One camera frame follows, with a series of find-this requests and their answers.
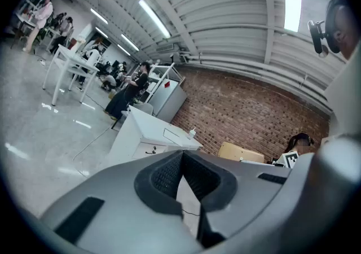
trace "floor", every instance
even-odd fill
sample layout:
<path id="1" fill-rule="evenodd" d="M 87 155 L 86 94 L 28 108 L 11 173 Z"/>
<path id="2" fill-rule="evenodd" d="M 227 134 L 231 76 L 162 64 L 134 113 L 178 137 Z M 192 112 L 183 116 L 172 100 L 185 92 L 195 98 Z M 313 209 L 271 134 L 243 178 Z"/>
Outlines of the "floor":
<path id="1" fill-rule="evenodd" d="M 37 55 L 27 54 L 22 44 L 13 49 L 10 44 L 7 40 L 0 45 L 1 162 L 14 199 L 39 217 L 56 199 L 102 168 L 120 125 L 109 128 L 113 121 L 103 112 L 109 98 L 98 78 L 80 103 L 77 84 L 72 91 L 67 89 L 69 74 L 53 107 L 57 67 L 52 67 L 48 87 L 42 89 L 52 56 L 43 49 Z M 184 178 L 177 200 L 190 213 L 184 212 L 183 221 L 196 236 L 200 205 Z"/>

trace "person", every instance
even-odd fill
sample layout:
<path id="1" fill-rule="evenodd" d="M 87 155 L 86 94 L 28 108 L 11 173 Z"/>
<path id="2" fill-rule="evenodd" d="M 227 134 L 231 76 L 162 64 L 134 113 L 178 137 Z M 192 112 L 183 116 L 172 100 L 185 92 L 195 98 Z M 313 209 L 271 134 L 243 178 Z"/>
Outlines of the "person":
<path id="1" fill-rule="evenodd" d="M 102 89 L 109 89 L 111 91 L 112 89 L 115 89 L 117 86 L 117 81 L 112 75 L 107 75 L 102 83 Z"/>
<path id="2" fill-rule="evenodd" d="M 307 153 L 308 148 L 314 143 L 315 141 L 310 137 L 310 135 L 305 132 L 300 132 L 289 140 L 287 148 L 283 153 L 297 152 L 300 156 Z M 284 159 L 281 156 L 277 160 L 274 160 L 273 164 L 284 165 Z"/>
<path id="3" fill-rule="evenodd" d="M 102 42 L 103 42 L 103 39 L 101 37 L 98 37 L 95 40 L 89 41 L 88 44 L 86 46 L 84 46 L 84 48 L 82 50 L 83 54 L 91 49 L 97 49 L 99 52 L 101 52 L 103 50 Z"/>
<path id="4" fill-rule="evenodd" d="M 52 47 L 52 49 L 50 50 L 51 53 L 54 53 L 58 47 L 59 44 L 63 44 L 63 42 L 67 39 L 68 34 L 70 32 L 70 30 L 73 27 L 73 19 L 71 17 L 68 17 L 62 24 L 60 27 L 60 36 L 58 38 L 55 39 L 54 41 L 54 45 Z"/>
<path id="5" fill-rule="evenodd" d="M 347 60 L 343 69 L 324 91 L 342 133 L 355 134 L 361 128 L 361 33 L 350 5 L 331 0 L 327 7 L 325 37 L 329 48 L 340 50 Z"/>
<path id="6" fill-rule="evenodd" d="M 122 117 L 122 111 L 125 111 L 129 102 L 141 91 L 148 82 L 148 73 L 151 66 L 148 62 L 143 62 L 140 65 L 140 76 L 135 80 L 125 80 L 128 86 L 117 93 L 109 102 L 104 112 L 111 116 L 113 120 L 118 120 Z"/>
<path id="7" fill-rule="evenodd" d="M 24 52 L 30 52 L 33 46 L 33 42 L 39 33 L 39 30 L 45 26 L 46 20 L 50 17 L 52 11 L 53 7 L 51 0 L 45 0 L 43 7 L 33 13 L 35 15 L 35 19 L 37 19 L 37 22 L 35 28 L 28 37 L 27 45 L 23 48 Z"/>
<path id="8" fill-rule="evenodd" d="M 330 0 L 327 6 L 325 33 L 329 47 L 339 48 L 342 55 L 350 60 L 358 47 L 360 30 L 357 20 L 346 0 Z"/>
<path id="9" fill-rule="evenodd" d="M 93 54 L 95 54 L 96 57 L 94 57 L 94 58 L 96 58 L 96 59 L 98 59 L 99 57 L 101 57 L 100 54 L 99 54 L 99 51 L 98 51 L 97 47 L 95 47 L 95 45 L 94 45 L 94 46 L 91 46 L 90 48 L 91 48 L 90 50 L 87 50 L 87 51 L 83 54 L 82 57 L 83 57 L 84 59 L 89 60 L 89 58 L 90 58 Z M 81 69 L 82 69 L 84 72 L 88 73 L 88 70 L 87 70 L 86 68 L 82 67 Z M 82 90 L 82 85 L 84 84 L 84 81 L 85 81 L 85 76 L 80 76 L 80 77 L 79 77 L 79 84 L 81 85 L 80 90 Z"/>
<path id="10" fill-rule="evenodd" d="M 119 87 L 125 80 L 126 78 L 126 74 L 127 74 L 127 69 L 126 69 L 126 62 L 122 63 L 122 69 L 120 70 L 118 76 L 115 78 L 116 80 L 116 87 Z"/>
<path id="11" fill-rule="evenodd" d="M 63 12 L 58 14 L 54 19 L 52 19 L 50 23 L 50 27 L 53 27 L 54 29 L 59 26 L 59 24 L 62 22 L 63 18 L 66 17 L 67 13 Z"/>

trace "white cabinet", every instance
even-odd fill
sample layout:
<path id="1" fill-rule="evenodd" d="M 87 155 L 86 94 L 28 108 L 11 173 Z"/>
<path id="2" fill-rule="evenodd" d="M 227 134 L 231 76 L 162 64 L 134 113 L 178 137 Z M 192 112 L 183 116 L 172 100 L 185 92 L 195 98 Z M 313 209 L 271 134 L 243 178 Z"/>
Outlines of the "white cabinet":
<path id="1" fill-rule="evenodd" d="M 134 107 L 124 121 L 103 168 L 174 150 L 197 150 L 202 145 L 187 133 Z"/>
<path id="2" fill-rule="evenodd" d="M 138 160 L 143 157 L 160 154 L 165 151 L 167 146 L 162 146 L 160 144 L 153 144 L 153 143 L 140 143 L 138 148 L 135 150 L 132 160 Z"/>

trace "wooden chair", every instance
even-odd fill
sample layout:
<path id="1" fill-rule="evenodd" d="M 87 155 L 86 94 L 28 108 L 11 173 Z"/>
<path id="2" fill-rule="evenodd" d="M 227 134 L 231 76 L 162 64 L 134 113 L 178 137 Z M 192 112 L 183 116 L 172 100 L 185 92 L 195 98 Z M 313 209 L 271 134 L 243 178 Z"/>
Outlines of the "wooden chair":
<path id="1" fill-rule="evenodd" d="M 265 156 L 259 152 L 246 150 L 242 147 L 236 146 L 232 143 L 223 142 L 219 151 L 218 156 L 233 161 L 255 161 L 258 163 L 265 162 Z"/>

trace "white wall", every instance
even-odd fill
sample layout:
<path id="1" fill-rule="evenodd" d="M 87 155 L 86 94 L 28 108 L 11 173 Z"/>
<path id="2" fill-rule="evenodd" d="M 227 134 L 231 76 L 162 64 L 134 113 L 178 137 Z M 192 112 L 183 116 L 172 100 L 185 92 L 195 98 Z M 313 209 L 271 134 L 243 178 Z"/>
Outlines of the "white wall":
<path id="1" fill-rule="evenodd" d="M 87 26 L 93 19 L 94 15 L 84 7 L 82 7 L 76 0 L 73 3 L 70 0 L 52 0 L 54 7 L 54 14 L 66 12 L 67 17 L 73 18 L 74 32 L 73 38 L 76 38 L 79 33 Z"/>
<path id="2" fill-rule="evenodd" d="M 332 135 L 338 135 L 338 134 L 342 134 L 342 129 L 340 127 L 340 123 L 338 122 L 336 116 L 334 115 L 334 113 L 332 113 L 330 115 L 330 119 L 329 119 L 328 135 L 332 136 Z"/>
<path id="3" fill-rule="evenodd" d="M 116 60 L 118 60 L 120 63 L 126 62 L 128 70 L 130 70 L 130 68 L 134 65 L 134 63 L 128 58 L 128 55 L 126 55 L 126 53 L 124 53 L 114 43 L 112 43 L 110 47 L 108 47 L 103 53 L 103 58 L 105 61 L 110 62 L 111 64 L 113 64 Z"/>

